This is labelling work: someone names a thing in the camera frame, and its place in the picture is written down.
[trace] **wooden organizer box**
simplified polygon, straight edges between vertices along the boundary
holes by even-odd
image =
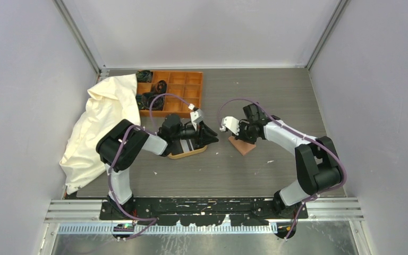
[[[166,81],[166,92],[182,97],[185,101],[201,108],[202,97],[202,72],[179,72],[179,71],[152,71],[152,82],[138,82],[137,94],[150,92],[151,87],[159,81]],[[139,110],[140,116],[149,116],[149,110]],[[176,113],[181,118],[190,118],[191,110],[179,99],[166,96],[163,110],[153,110],[153,117],[165,117]]]

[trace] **wooden tray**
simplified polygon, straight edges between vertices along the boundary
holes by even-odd
[[[201,108],[202,97],[202,72],[180,72],[180,71],[152,71],[152,82],[139,82],[137,94],[150,92],[151,87],[159,81],[166,81],[166,92],[182,97],[185,101]],[[149,110],[140,110],[140,116],[149,116]],[[154,117],[165,117],[168,114],[176,113],[181,118],[190,118],[191,110],[179,99],[166,96],[163,110],[153,110]]]

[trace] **gray wooden tabletop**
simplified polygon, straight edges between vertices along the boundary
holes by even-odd
[[[228,141],[229,133],[218,130],[216,114],[220,106],[236,97],[256,100],[269,114],[306,134],[325,135],[320,111],[306,69],[204,69],[201,108],[205,123],[218,133],[220,142],[203,153],[172,160],[146,151],[131,166],[131,188],[136,197],[250,197],[273,194],[296,180],[295,159],[280,146],[258,140],[257,147],[242,156]],[[124,75],[134,71],[111,71]],[[228,104],[221,117],[244,117],[242,107],[249,103]],[[142,125],[150,130],[149,118]],[[157,125],[163,119],[156,118]],[[104,197],[108,192],[106,175],[77,192],[78,197]],[[344,196],[343,189],[325,193]]]

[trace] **cloth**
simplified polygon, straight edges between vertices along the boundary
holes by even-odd
[[[122,119],[140,125],[135,74],[109,77],[88,90],[91,98],[73,128],[60,166],[66,193],[81,189],[105,171],[96,152],[98,141]]]

